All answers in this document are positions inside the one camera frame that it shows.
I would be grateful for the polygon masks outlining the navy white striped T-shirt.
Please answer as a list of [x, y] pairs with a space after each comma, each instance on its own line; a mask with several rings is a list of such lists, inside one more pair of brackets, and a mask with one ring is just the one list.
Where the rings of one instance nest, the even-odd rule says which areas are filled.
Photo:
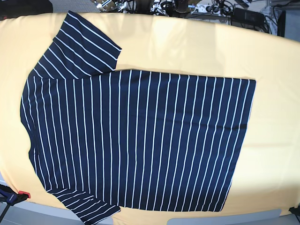
[[123, 207], [221, 211], [255, 80], [118, 71], [120, 53], [70, 11], [28, 75], [20, 117], [44, 189], [86, 225]]

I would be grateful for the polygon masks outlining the white power strip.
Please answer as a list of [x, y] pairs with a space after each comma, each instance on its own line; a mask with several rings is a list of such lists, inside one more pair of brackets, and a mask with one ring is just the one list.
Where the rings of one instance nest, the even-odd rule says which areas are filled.
[[221, 14], [229, 15], [234, 8], [234, 5], [226, 5], [230, 3], [226, 0], [213, 0], [211, 5], [200, 3], [200, 0], [155, 0], [150, 7], [151, 12], [161, 14]]

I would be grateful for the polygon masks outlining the black power adapter box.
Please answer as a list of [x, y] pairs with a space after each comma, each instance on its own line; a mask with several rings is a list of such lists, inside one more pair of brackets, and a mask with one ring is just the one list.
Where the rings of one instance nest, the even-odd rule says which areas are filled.
[[243, 23], [253, 26], [263, 26], [265, 16], [262, 13], [246, 10], [242, 8], [235, 8], [233, 10], [231, 19], [238, 23]]

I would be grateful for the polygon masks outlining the yellow table cloth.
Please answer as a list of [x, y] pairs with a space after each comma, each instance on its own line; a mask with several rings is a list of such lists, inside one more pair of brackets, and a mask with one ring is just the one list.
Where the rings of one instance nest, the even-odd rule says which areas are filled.
[[[29, 72], [58, 33], [64, 13], [22, 16], [0, 23], [0, 172], [16, 192], [51, 209], [29, 161], [30, 139], [20, 121]], [[84, 13], [122, 51], [117, 69], [256, 80], [247, 133], [221, 212], [157, 212], [123, 208], [117, 225], [165, 225], [172, 218], [203, 218], [281, 209], [300, 201], [300, 44], [219, 23], [163, 16]]]

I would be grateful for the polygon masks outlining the black computer tower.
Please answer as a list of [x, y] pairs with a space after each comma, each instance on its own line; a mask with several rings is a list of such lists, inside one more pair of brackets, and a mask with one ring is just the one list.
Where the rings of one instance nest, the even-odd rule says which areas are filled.
[[285, 37], [285, 22], [286, 22], [286, 11], [282, 9], [282, 6], [277, 6], [280, 11], [280, 15], [277, 20], [277, 36]]

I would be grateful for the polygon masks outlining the blue red table clamp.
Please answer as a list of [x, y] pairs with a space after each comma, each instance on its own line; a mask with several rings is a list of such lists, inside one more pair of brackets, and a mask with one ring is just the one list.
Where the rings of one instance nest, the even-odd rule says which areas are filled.
[[6, 203], [6, 207], [2, 214], [6, 214], [10, 206], [23, 202], [30, 198], [30, 194], [26, 192], [14, 192], [10, 187], [0, 185], [0, 202]]

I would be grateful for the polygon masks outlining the black clamp right corner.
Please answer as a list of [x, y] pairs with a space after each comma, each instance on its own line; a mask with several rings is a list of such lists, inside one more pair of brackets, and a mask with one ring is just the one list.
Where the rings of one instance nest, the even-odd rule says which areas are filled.
[[289, 209], [289, 212], [291, 212], [292, 214], [299, 217], [300, 216], [300, 205], [298, 205], [297, 207], [291, 207]]

